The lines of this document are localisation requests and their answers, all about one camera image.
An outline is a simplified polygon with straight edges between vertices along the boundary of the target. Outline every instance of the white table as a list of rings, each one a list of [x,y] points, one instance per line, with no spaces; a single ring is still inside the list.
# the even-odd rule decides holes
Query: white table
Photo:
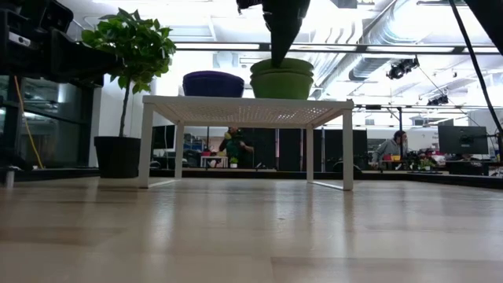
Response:
[[[229,159],[227,158],[227,156],[202,156],[200,167],[204,167],[204,168],[206,167],[206,162],[207,162],[206,160],[220,160],[222,162],[222,166],[224,168],[229,167],[228,162],[227,162]]]
[[[246,99],[220,97],[143,97],[140,176],[138,185],[149,187],[150,147],[153,113],[157,112],[176,130],[175,180],[182,179],[183,131],[185,126],[250,127],[307,130],[307,181],[335,189],[353,189],[353,101],[301,101],[287,99]],[[313,129],[343,116],[343,186],[314,180]]]

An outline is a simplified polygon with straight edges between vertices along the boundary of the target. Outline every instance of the black cable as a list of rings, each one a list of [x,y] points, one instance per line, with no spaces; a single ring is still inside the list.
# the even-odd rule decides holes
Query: black cable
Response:
[[[430,78],[430,76],[429,76],[429,75],[428,75],[428,74],[427,74],[427,73],[426,73],[426,72],[425,72],[425,71],[424,71],[421,67],[419,67],[419,69],[423,72],[424,76],[426,76],[426,78],[428,78],[428,80],[431,82],[431,84],[432,84],[433,86],[435,86],[435,87],[436,87],[436,89],[437,89],[437,90],[438,90],[438,91],[439,91],[442,95],[445,95],[445,96],[447,97],[447,94],[445,94],[442,90],[440,90],[440,88],[436,85],[436,83],[435,83],[435,82],[433,82],[433,80]],[[479,124],[478,124],[478,123],[477,123],[474,119],[472,119],[472,118],[468,115],[468,113],[466,113],[465,111],[463,111],[463,109],[459,108],[460,106],[456,105],[456,104],[455,104],[452,100],[450,100],[450,98],[448,98],[448,97],[447,97],[447,99],[449,100],[449,102],[450,102],[450,103],[452,103],[454,106],[456,106],[456,107],[457,107],[457,109],[458,109],[459,111],[461,111],[461,113],[463,113],[463,114],[466,116],[466,118],[470,119],[470,120],[471,120],[471,121],[472,121],[475,125],[477,125],[478,127],[481,127],[481,126],[480,126],[480,125],[479,125]],[[493,142],[493,139],[492,139],[492,138],[489,138],[489,140],[490,140],[490,143],[493,145],[493,149],[494,149],[494,150],[496,150],[496,147],[494,147],[494,142]]]
[[[501,151],[503,150],[503,141],[501,141],[501,135],[503,134],[503,127],[501,126],[499,119],[497,118],[496,112],[494,111],[493,104],[490,102],[489,94],[487,93],[486,82],[484,81],[484,78],[482,76],[482,72],[480,71],[479,62],[477,61],[477,56],[475,55],[475,51],[473,50],[472,42],[470,41],[470,38],[468,37],[468,33],[466,32],[466,29],[464,28],[463,20],[461,19],[459,11],[457,11],[456,3],[454,2],[454,0],[449,0],[449,3],[450,3],[450,7],[453,10],[454,16],[456,17],[456,22],[459,25],[459,29],[461,30],[461,34],[463,35],[466,46],[468,47],[468,51],[470,53],[470,58],[472,59],[472,63],[473,63],[473,68],[475,68],[475,72],[477,73],[477,77],[479,78],[479,81],[480,81],[480,88],[482,88],[482,92],[484,93],[484,98],[486,98],[487,108],[489,109],[489,112],[490,112],[491,116],[493,117],[493,120],[494,120],[494,123],[496,124],[497,130],[500,132],[499,137],[497,137],[497,147],[498,147],[498,150],[500,151],[500,156],[501,156]]]

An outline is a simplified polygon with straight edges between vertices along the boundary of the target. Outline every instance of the computer monitor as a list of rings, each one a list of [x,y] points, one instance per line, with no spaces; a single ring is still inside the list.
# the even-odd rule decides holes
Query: computer monitor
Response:
[[[160,126],[152,129],[152,149],[174,148],[175,125]]]
[[[485,127],[439,126],[439,146],[442,153],[489,153]]]

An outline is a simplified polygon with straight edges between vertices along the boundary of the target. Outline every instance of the yellow cable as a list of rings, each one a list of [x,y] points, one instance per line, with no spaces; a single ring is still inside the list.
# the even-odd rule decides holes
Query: yellow cable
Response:
[[[43,169],[44,166],[42,165],[42,161],[40,160],[39,152],[37,151],[37,147],[35,146],[35,142],[33,141],[33,137],[31,136],[30,127],[28,126],[28,119],[26,119],[26,116],[24,115],[24,103],[23,103],[23,98],[21,97],[21,90],[19,88],[19,83],[17,82],[17,76],[14,76],[14,81],[16,82],[17,97],[19,98],[19,105],[21,106],[21,111],[23,113],[24,125],[26,126],[26,131],[28,132],[28,137],[30,137],[31,147],[33,148],[33,151],[35,152],[35,155],[37,156],[37,161],[39,162],[40,168]]]

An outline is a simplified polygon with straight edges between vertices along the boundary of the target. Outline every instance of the table leg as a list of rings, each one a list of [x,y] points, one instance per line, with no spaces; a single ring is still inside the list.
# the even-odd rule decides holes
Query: table leg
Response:
[[[176,159],[174,161],[174,178],[182,179],[183,166],[183,133],[185,125],[183,122],[178,123],[176,127]]]
[[[353,190],[353,112],[343,112],[343,190]]]
[[[309,126],[306,130],[306,164],[307,164],[307,181],[314,180],[314,142],[313,142],[313,127]]]
[[[150,176],[150,149],[152,147],[152,123],[154,105],[143,104],[143,118],[141,121],[141,147],[138,186],[148,189]]]

